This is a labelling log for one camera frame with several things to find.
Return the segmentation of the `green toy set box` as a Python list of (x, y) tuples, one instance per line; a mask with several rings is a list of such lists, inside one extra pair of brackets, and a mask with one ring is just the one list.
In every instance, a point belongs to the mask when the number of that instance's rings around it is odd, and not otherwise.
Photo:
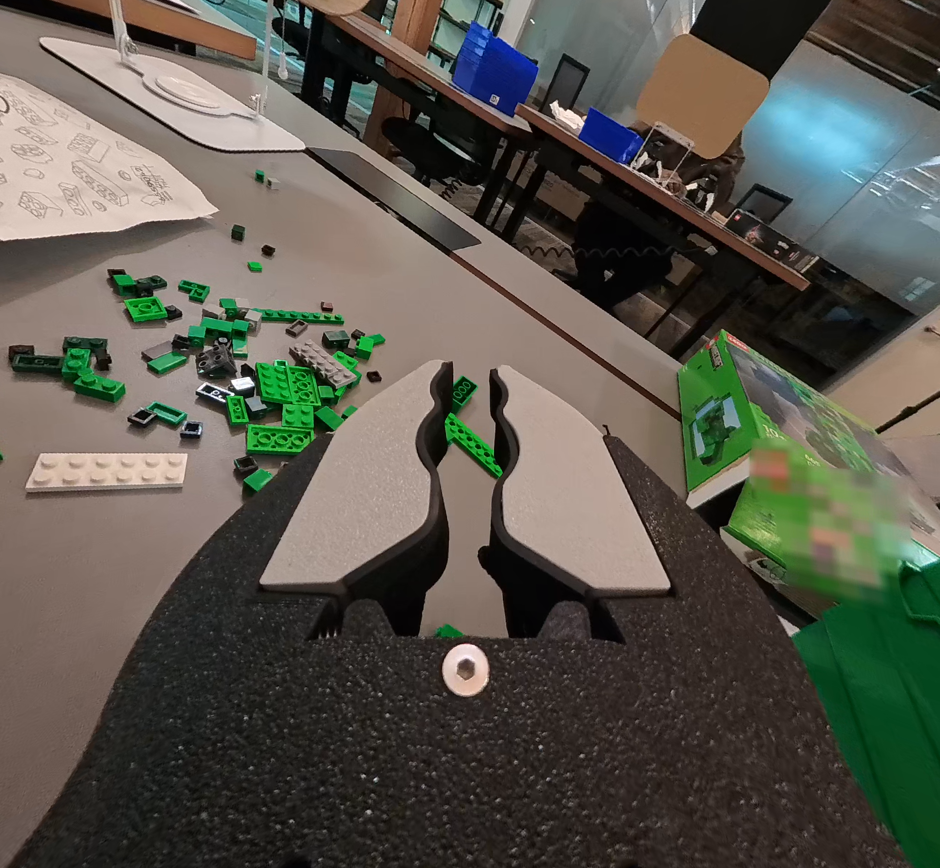
[(678, 373), (687, 503), (715, 528), (750, 572), (813, 619), (836, 603), (788, 578), (778, 521), (750, 484), (760, 441), (790, 451), (806, 469), (877, 473), (896, 479), (909, 500), (907, 560), (938, 563), (938, 506), (897, 453), (859, 418), (722, 330)]

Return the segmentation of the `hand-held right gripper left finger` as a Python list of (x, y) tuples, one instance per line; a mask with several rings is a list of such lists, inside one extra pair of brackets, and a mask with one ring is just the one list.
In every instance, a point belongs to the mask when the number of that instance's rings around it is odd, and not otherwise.
[(324, 595), (342, 609), (374, 600), (398, 635), (419, 633), (448, 559), (438, 468), (452, 385), (452, 362), (428, 361), (323, 440), (261, 590)]

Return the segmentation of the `dark toy set box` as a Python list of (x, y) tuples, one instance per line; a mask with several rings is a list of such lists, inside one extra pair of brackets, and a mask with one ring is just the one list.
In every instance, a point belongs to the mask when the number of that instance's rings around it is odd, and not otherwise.
[(726, 228), (756, 250), (800, 274), (804, 274), (819, 261), (819, 256), (782, 235), (757, 216), (741, 209), (736, 209), (730, 214)]

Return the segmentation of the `tan board on clear stand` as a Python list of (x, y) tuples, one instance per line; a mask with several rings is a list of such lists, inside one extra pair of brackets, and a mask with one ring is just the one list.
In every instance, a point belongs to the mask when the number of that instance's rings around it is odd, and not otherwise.
[(641, 156), (669, 178), (689, 155), (722, 157), (766, 99), (769, 79), (692, 34), (665, 49), (635, 103), (649, 126)]

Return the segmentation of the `stack of blue bins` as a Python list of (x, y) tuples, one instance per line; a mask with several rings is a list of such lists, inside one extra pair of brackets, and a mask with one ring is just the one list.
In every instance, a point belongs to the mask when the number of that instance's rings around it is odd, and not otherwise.
[(470, 24), (452, 72), (453, 85), (494, 110), (513, 117), (525, 103), (538, 66), (476, 22)]

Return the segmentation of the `pile of green toy bricks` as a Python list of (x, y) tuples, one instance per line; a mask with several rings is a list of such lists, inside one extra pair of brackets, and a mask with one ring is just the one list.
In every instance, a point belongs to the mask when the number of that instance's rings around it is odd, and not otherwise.
[[(109, 289), (120, 301), (123, 315), (134, 327), (165, 326), (182, 323), (182, 311), (166, 301), (168, 281), (154, 274), (135, 278), (133, 273), (110, 267), (107, 270)], [(343, 395), (361, 381), (357, 369), (359, 359), (368, 359), (373, 346), (382, 345), (382, 335), (364, 335), (356, 331), (351, 341), (339, 328), (343, 317), (330, 311), (291, 311), (256, 309), (249, 300), (222, 298), (214, 306), (206, 306), (202, 318), (188, 330), (170, 330), (174, 335), (162, 345), (145, 348), (141, 361), (146, 375), (153, 383), (188, 368), (197, 376), (194, 402), (200, 407), (215, 407), (224, 414), (229, 426), (243, 432), (245, 453), (235, 459), (234, 471), (247, 491), (254, 492), (268, 485), (274, 474), (260, 466), (259, 457), (294, 457), (306, 449), (316, 435), (335, 433), (356, 411), (349, 405), (337, 409)], [(264, 323), (287, 324), (290, 335), (300, 335), (310, 324), (327, 324), (324, 345), (338, 345), (335, 355), (324, 350), (319, 343), (302, 343), (291, 348), (290, 354), (299, 358), (292, 364), (278, 357), (276, 360), (244, 363), (249, 358), (249, 339)], [(113, 350), (106, 336), (66, 335), (59, 351), (46, 355), (36, 353), (33, 345), (11, 345), (9, 348), (10, 374), (21, 377), (43, 378), (58, 383), (54, 389), (63, 394), (68, 391), (82, 407), (86, 404), (106, 404), (108, 414), (118, 407), (127, 394), (126, 383), (111, 375)], [(458, 377), (453, 387), (453, 409), (446, 416), (445, 429), (448, 446), (461, 447), (494, 478), (502, 471), (495, 460), (494, 450), (455, 413), (476, 390), (470, 379)], [(2, 444), (15, 450), (10, 442), (17, 428), (26, 425), (33, 438), (52, 439), (65, 435), (65, 424), (55, 415), (43, 417), (42, 404), (37, 411), (25, 411), (25, 399), (12, 401), (2, 396)], [(168, 428), (180, 443), (197, 442), (203, 436), (204, 423), (188, 411), (164, 400), (148, 400), (127, 418), (130, 431), (148, 432), (154, 426)], [(128, 451), (38, 451), (42, 452), (185, 452), (146, 451), (131, 448)]]

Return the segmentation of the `long wooden table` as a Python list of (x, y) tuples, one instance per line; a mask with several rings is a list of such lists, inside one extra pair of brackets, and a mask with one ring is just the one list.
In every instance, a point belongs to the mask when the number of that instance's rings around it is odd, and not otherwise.
[(551, 117), (524, 104), (517, 105), (516, 113), (509, 116), (499, 111), (490, 99), (479, 100), (465, 92), (445, 75), (441, 67), (382, 32), (370, 23), (368, 17), (324, 17), (321, 38), (323, 50), (334, 55), (343, 67), (368, 76), (432, 122), (449, 124), (452, 113), (441, 108), (438, 101), (431, 101), (417, 88), (417, 82), (463, 109), (497, 139), (505, 141), (502, 155), (486, 172), (487, 180), (473, 216), (491, 230), (497, 221), (497, 217), (492, 215), (493, 208), (508, 179), (511, 163), (523, 152), (534, 153), (536, 169), (521, 189), (511, 217), (503, 228), (504, 240), (512, 240), (545, 174), (552, 172), (591, 199), (605, 204), (632, 226), (648, 233), (657, 244), (673, 251), (685, 251), (688, 235), (697, 234), (708, 239), (713, 247), (734, 251), (738, 259), (748, 262), (746, 278), (760, 274), (773, 276), (798, 291), (810, 287), (810, 280), (805, 275), (756, 249), (719, 225), (711, 216), (701, 214), (604, 157), (566, 133)]

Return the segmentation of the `single blue bin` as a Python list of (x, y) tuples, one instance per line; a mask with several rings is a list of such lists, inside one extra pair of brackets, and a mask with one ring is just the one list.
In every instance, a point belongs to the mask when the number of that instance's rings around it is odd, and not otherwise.
[(579, 132), (579, 139), (619, 165), (629, 165), (642, 148), (645, 138), (627, 126), (590, 108)]

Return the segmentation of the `wooden post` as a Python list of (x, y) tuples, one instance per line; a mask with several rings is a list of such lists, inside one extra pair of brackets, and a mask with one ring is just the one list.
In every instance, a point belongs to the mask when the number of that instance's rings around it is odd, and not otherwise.
[[(442, 2), (443, 0), (399, 0), (392, 37), (426, 57)], [(382, 123), (388, 117), (401, 116), (403, 110), (401, 99), (396, 98), (387, 89), (377, 87), (363, 141), (385, 159), (392, 158), (394, 152), (391, 144), (382, 135)]]

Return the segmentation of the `white booklet stand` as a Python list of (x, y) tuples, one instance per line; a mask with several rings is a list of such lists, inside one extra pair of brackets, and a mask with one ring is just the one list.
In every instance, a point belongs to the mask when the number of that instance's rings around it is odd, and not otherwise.
[(140, 54), (108, 0), (115, 47), (41, 37), (41, 47), (187, 140), (224, 153), (300, 153), (304, 142), (265, 115), (268, 76), (249, 105), (178, 63)]

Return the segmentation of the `printed white paper bag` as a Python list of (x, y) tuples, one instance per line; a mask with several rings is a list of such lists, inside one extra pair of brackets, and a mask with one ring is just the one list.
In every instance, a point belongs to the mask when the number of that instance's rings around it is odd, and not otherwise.
[(1, 75), (1, 240), (120, 232), (217, 208), (158, 154)]

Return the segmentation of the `green cloth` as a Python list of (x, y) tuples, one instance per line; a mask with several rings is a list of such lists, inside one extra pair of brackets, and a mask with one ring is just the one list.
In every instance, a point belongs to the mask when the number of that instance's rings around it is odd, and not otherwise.
[(939, 564), (793, 636), (840, 752), (913, 866), (939, 865)]

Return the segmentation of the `black picture frame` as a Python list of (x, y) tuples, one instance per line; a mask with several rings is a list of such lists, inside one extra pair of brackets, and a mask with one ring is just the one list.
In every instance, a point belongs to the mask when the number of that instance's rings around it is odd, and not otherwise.
[(574, 110), (589, 72), (588, 66), (563, 53), (546, 91), (544, 106), (557, 104), (561, 109)]

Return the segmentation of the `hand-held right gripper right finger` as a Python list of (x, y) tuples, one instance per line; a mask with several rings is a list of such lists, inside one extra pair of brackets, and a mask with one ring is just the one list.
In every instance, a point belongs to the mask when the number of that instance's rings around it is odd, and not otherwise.
[(478, 558), (499, 588), (511, 637), (536, 637), (576, 603), (587, 631), (605, 599), (670, 593), (671, 583), (612, 454), (621, 442), (510, 366), (490, 373), (502, 474)]

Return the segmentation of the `black office chair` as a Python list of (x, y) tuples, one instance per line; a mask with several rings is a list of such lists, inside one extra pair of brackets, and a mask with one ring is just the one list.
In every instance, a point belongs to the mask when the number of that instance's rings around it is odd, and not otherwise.
[(429, 132), (416, 121), (389, 117), (382, 122), (382, 135), (415, 168), (415, 178), (429, 187), (432, 181), (447, 183), (473, 175), (476, 165)]

